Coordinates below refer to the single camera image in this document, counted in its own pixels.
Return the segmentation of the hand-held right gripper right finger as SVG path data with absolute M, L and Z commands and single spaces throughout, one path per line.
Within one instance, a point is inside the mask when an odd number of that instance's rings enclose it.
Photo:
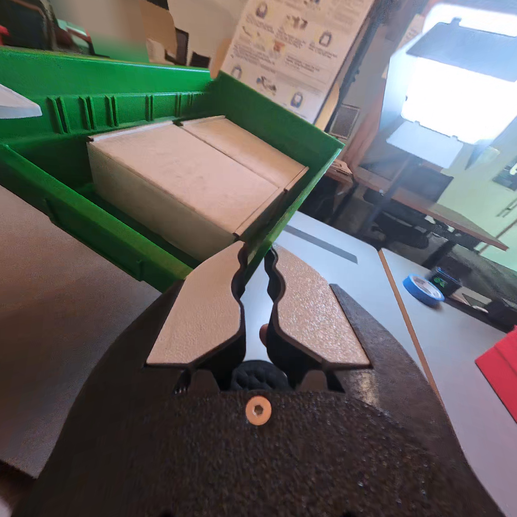
M 264 258 L 273 302 L 265 333 L 271 362 L 298 387 L 311 371 L 342 391 L 337 374 L 371 369 L 371 360 L 327 280 L 281 245 Z

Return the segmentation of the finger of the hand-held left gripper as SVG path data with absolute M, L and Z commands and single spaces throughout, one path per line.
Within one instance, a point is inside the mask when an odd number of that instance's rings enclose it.
M 1 120 L 41 117 L 38 104 L 1 84 Z

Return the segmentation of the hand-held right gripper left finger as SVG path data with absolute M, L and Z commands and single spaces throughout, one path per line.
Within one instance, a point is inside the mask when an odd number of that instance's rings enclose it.
M 244 271 L 247 245 L 236 241 L 183 281 L 146 359 L 146 367 L 210 371 L 222 389 L 246 353 Z

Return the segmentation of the green plastic bin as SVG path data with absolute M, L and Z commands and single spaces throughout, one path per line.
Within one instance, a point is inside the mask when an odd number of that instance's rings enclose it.
M 1 185 L 53 224 L 164 293 L 199 261 L 94 193 L 87 138 L 151 123 L 225 115 L 308 166 L 279 215 L 252 230 L 248 282 L 344 144 L 220 72 L 1 47 L 1 84 L 35 102 L 39 117 L 1 120 Z

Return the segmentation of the white cardboard box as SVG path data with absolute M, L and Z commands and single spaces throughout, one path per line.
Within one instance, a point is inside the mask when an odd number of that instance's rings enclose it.
M 181 126 L 283 191 L 291 190 L 309 170 L 225 116 L 187 120 Z
M 267 224 L 283 194 L 172 122 L 95 135 L 87 152 L 103 200 L 200 262 Z

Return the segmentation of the small black box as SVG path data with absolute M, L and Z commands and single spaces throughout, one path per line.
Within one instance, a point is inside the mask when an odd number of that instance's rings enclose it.
M 459 278 L 440 267 L 433 268 L 426 279 L 443 294 L 444 298 L 451 297 L 463 286 Z

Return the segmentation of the black tape strip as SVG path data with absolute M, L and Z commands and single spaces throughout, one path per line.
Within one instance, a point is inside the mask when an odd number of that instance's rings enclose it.
M 349 262 L 352 262 L 354 264 L 358 264 L 358 259 L 357 259 L 357 256 L 342 249 L 342 248 L 339 248 L 337 246 L 334 246 L 333 244 L 330 244 L 324 240 L 321 240 L 313 235 L 310 235 L 300 229 L 297 229 L 297 228 L 294 228 L 293 226 L 291 225 L 287 225 L 285 228 L 284 228 L 284 231 L 293 235 L 293 236 L 296 236 L 297 238 L 300 238 L 308 243 L 311 243 L 323 250 L 326 250 L 330 253 L 332 253 L 333 255 L 336 255 L 336 256 L 339 256 Z

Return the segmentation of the blue tape roll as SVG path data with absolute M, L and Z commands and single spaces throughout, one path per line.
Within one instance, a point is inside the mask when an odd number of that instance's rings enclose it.
M 410 274 L 402 284 L 409 294 L 428 307 L 437 307 L 445 300 L 443 293 L 420 275 Z

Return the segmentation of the wooden desk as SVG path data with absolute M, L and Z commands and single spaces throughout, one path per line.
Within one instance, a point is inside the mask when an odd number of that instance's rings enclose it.
M 391 186 L 391 182 L 361 167 L 351 169 L 354 180 L 367 188 L 386 193 Z M 488 246 L 495 247 L 506 252 L 509 247 L 495 236 L 492 236 L 479 225 L 469 220 L 460 213 L 449 209 L 439 203 L 430 201 L 422 196 L 405 189 L 397 187 L 391 197 L 396 202 L 403 204 L 411 209 L 432 217 L 434 220 L 447 224 L 448 226 L 462 231 L 463 233 L 475 237 Z

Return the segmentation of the red flat object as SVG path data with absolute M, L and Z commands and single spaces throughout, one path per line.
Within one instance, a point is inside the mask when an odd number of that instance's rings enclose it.
M 476 358 L 475 364 L 516 422 L 516 327 Z

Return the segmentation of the illustrated instruction sheet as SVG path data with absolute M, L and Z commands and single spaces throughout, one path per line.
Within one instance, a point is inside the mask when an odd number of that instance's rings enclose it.
M 221 72 L 315 123 L 374 1 L 248 1 Z

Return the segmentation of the wall vent grille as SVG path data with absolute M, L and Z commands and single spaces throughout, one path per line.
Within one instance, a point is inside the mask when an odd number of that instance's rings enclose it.
M 329 134 L 335 138 L 347 140 L 356 125 L 360 108 L 349 104 L 341 104 L 329 129 Z

